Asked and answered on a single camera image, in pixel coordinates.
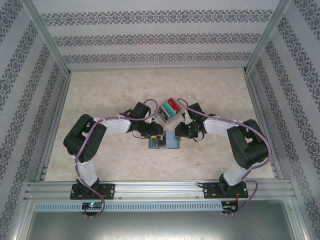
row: purple cable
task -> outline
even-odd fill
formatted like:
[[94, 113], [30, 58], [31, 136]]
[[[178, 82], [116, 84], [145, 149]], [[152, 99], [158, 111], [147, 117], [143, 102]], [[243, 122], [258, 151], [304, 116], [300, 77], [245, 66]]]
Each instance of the purple cable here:
[[79, 157], [80, 157], [81, 153], [84, 151], [84, 149], [85, 149], [85, 147], [86, 147], [86, 144], [87, 144], [87, 142], [88, 142], [88, 140], [89, 140], [92, 132], [94, 131], [95, 127], [96, 127], [99, 123], [101, 123], [101, 122], [103, 122], [103, 121], [107, 121], [107, 120], [112, 120], [112, 119], [125, 119], [125, 120], [130, 120], [130, 121], [144, 121], [144, 120], [147, 120], [147, 119], [149, 119], [149, 118], [156, 117], [157, 111], [158, 111], [158, 103], [156, 102], [156, 100], [149, 98], [149, 99], [145, 100], [145, 101], [143, 102], [143, 104], [145, 104], [146, 102], [149, 102], [149, 101], [152, 101], [152, 102], [155, 103], [155, 110], [154, 110], [154, 112], [153, 112], [150, 116], [147, 116], [147, 117], [144, 117], [144, 118], [130, 118], [130, 117], [124, 117], [124, 116], [123, 116], [123, 117], [122, 117], [122, 116], [106, 117], [106, 118], [100, 119], [100, 120], [98, 120], [97, 122], [95, 122], [95, 124], [93, 124], [93, 126], [92, 126], [91, 129], [90, 129], [90, 131], [88, 132], [88, 134], [87, 134], [87, 136], [86, 136], [86, 138], [85, 138], [85, 140], [84, 140], [84, 142], [83, 142], [83, 144], [82, 144], [79, 152], [77, 153], [77, 155], [76, 155], [76, 157], [75, 157], [75, 159], [74, 159], [75, 172], [76, 172], [76, 174], [78, 175], [79, 180], [81, 181], [81, 183], [82, 183], [83, 185], [85, 185], [88, 189], [90, 189], [90, 191], [92, 191], [93, 193], [95, 193], [96, 195], [98, 195], [99, 198], [101, 198], [102, 208], [101, 208], [101, 210], [100, 210], [99, 212], [97, 212], [97, 213], [96, 213], [95, 215], [93, 215], [93, 216], [88, 216], [88, 215], [86, 214], [87, 210], [89, 209], [89, 208], [86, 208], [86, 209], [84, 210], [84, 216], [85, 216], [85, 217], [90, 217], [91, 219], [92, 219], [92, 218], [95, 218], [95, 217], [99, 216], [99, 215], [104, 211], [104, 209], [105, 209], [105, 207], [106, 207], [106, 201], [105, 201], [104, 197], [103, 197], [100, 193], [98, 193], [96, 190], [94, 190], [92, 187], [90, 187], [90, 186], [82, 179], [82, 177], [81, 177], [81, 175], [80, 175], [80, 172], [79, 172], [79, 170], [78, 170]]
[[186, 109], [188, 109], [189, 111], [194, 112], [194, 113], [196, 113], [196, 114], [199, 114], [199, 115], [201, 115], [201, 116], [204, 116], [204, 117], [206, 117], [206, 118], [214, 119], [214, 120], [220, 120], [220, 121], [225, 122], [225, 123], [227, 123], [227, 124], [240, 125], [240, 126], [246, 128], [246, 129], [249, 129], [249, 130], [251, 130], [252, 132], [254, 132], [255, 134], [257, 134], [257, 135], [262, 139], [262, 141], [265, 143], [266, 148], [268, 149], [268, 157], [267, 157], [266, 161], [264, 161], [263, 163], [261, 163], [261, 164], [258, 165], [258, 166], [254, 166], [254, 167], [250, 168], [250, 171], [248, 171], [248, 172], [247, 172], [245, 175], [243, 175], [243, 177], [242, 177], [242, 180], [245, 181], [245, 182], [255, 183], [255, 189], [254, 189], [253, 193], [251, 194], [251, 196], [249, 197], [249, 199], [246, 201], [246, 203], [242, 206], [242, 208], [240, 208], [236, 213], [242, 211], [242, 209], [245, 208], [245, 207], [248, 205], [248, 203], [251, 201], [251, 199], [255, 196], [255, 194], [256, 194], [256, 192], [257, 192], [257, 189], [258, 189], [258, 183], [257, 183], [256, 181], [254, 181], [254, 180], [245, 180], [245, 178], [246, 178], [254, 169], [261, 168], [261, 167], [265, 166], [265, 165], [270, 161], [270, 158], [271, 158], [271, 156], [272, 156], [272, 151], [271, 151], [270, 144], [268, 143], [267, 139], [266, 139], [260, 132], [258, 132], [257, 130], [255, 130], [254, 128], [252, 128], [252, 127], [250, 127], [250, 126], [247, 126], [247, 125], [243, 124], [242, 122], [231, 121], [231, 120], [224, 119], [224, 118], [217, 117], [217, 116], [209, 116], [209, 115], [204, 114], [204, 113], [202, 113], [202, 112], [193, 110], [193, 109], [191, 109], [191, 108], [189, 107], [187, 101], [184, 100], [184, 99], [182, 99], [182, 98], [178, 98], [178, 99], [177, 99], [177, 102], [178, 102], [179, 104], [181, 104], [183, 107], [185, 107]]

